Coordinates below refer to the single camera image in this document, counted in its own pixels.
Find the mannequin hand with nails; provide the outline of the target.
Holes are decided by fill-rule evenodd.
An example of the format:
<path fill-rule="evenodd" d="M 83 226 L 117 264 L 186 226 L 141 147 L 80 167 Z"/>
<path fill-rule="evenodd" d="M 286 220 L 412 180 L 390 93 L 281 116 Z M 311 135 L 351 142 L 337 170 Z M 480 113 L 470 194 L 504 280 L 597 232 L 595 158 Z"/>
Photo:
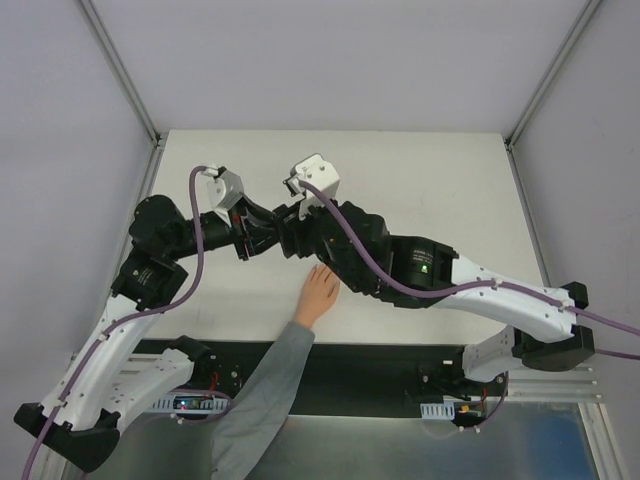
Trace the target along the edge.
<path fill-rule="evenodd" d="M 307 329 L 335 304 L 341 281 L 325 264 L 314 266 L 302 285 L 293 321 Z"/>

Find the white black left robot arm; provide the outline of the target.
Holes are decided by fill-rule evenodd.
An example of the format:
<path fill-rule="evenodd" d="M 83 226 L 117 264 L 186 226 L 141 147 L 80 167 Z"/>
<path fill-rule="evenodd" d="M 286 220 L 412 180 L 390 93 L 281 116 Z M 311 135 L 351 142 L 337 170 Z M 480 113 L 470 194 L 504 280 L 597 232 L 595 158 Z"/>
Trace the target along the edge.
<path fill-rule="evenodd" d="M 188 280 L 179 260 L 194 256 L 200 282 L 207 251 L 234 246 L 247 260 L 279 241 L 272 212 L 245 196 L 221 211 L 185 218 L 164 195 L 141 201 L 129 229 L 132 250 L 111 286 L 111 296 L 94 331 L 58 386 L 41 402 L 21 405 L 14 421 L 83 473 L 101 467 L 129 425 L 174 389 L 183 390 L 185 412 L 202 401 L 235 395 L 237 365 L 215 355 L 186 335 L 135 379 L 114 383 L 160 314 L 177 308 L 193 293 L 180 289 Z"/>

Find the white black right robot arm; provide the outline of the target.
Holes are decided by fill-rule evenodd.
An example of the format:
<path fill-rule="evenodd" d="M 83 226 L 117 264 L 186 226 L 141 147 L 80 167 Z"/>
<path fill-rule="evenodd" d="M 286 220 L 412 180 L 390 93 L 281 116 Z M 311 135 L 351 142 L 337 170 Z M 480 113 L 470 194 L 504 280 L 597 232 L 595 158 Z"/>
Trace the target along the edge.
<path fill-rule="evenodd" d="M 520 367 L 570 371 L 595 353 L 592 330 L 577 322 L 588 304 L 579 282 L 548 288 L 502 277 L 448 245 L 392 235 L 381 216 L 350 202 L 313 207 L 305 216 L 296 206 L 280 206 L 275 226 L 285 256 L 316 257 L 355 293 L 397 308 L 456 310 L 503 324 L 465 346 L 450 369 L 461 394 Z"/>

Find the grey sleeved forearm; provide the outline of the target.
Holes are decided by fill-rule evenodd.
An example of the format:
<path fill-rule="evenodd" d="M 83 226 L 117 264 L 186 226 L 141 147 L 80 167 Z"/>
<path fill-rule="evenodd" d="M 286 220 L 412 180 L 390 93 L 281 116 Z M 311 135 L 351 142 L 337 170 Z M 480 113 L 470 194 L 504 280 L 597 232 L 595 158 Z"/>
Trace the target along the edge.
<path fill-rule="evenodd" d="M 259 463 L 288 418 L 314 340 L 290 322 L 271 345 L 213 430 L 213 479 L 244 479 Z"/>

